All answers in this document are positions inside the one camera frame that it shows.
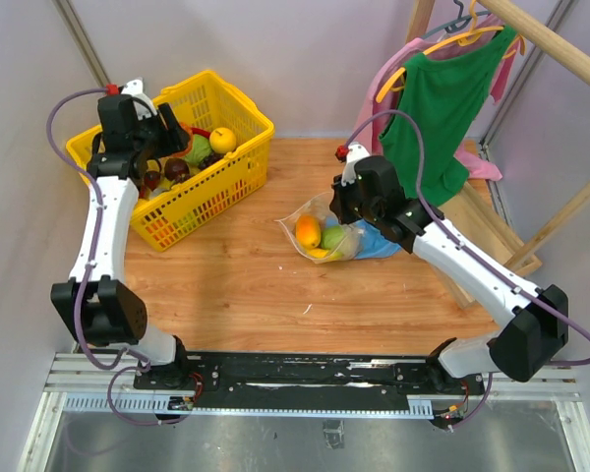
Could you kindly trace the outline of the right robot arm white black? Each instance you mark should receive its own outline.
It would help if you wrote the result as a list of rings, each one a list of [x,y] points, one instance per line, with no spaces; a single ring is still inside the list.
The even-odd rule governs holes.
[[[567,344],[568,298],[507,270],[469,241],[433,206],[404,195],[394,167],[381,155],[356,151],[342,159],[329,205],[342,224],[363,220],[445,273],[498,324],[499,331],[452,338],[427,358],[426,381],[447,393],[471,374],[503,373],[525,383]]]

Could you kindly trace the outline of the white toy garlic bulb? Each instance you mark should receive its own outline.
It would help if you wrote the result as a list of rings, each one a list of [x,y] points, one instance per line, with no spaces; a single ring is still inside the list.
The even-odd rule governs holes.
[[[356,228],[346,234],[344,240],[341,242],[338,251],[342,255],[344,261],[355,259],[363,248],[364,231]]]

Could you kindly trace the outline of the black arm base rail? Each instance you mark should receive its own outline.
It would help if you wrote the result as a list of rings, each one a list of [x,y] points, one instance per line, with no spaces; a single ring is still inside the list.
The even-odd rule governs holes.
[[[484,393],[478,374],[445,378],[423,356],[194,352],[190,375],[155,367],[134,377],[137,389],[179,394],[202,381],[201,408],[299,412],[391,412],[408,408],[410,395]]]

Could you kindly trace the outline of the clear dotted zip top bag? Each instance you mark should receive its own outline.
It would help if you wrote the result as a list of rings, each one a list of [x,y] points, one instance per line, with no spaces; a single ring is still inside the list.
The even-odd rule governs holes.
[[[338,222],[329,208],[332,196],[318,194],[276,220],[294,250],[317,265],[354,260],[364,249],[365,230]]]

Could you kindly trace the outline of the yellow orange toy mango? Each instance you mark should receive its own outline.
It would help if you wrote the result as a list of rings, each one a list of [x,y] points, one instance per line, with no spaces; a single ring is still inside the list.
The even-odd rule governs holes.
[[[311,214],[301,214],[295,225],[297,242],[306,250],[316,249],[322,239],[320,222]]]

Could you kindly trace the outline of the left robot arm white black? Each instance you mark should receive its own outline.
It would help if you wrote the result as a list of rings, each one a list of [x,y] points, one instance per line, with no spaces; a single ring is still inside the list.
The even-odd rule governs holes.
[[[88,182],[88,217],[81,248],[67,281],[51,287],[50,299],[83,353],[100,370],[112,370],[93,348],[114,348],[139,361],[167,387],[184,386],[191,365],[183,342],[148,322],[144,301],[125,283],[125,254],[140,185],[152,159],[189,142],[170,106],[154,105],[144,93],[104,90],[97,103],[101,129],[91,158],[78,172]]]

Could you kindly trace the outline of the yellow toy banana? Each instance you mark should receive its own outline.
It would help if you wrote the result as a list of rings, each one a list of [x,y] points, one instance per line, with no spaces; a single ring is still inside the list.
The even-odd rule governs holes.
[[[314,248],[307,251],[306,254],[312,260],[320,261],[321,263],[341,261],[343,259],[343,254],[338,250]]]

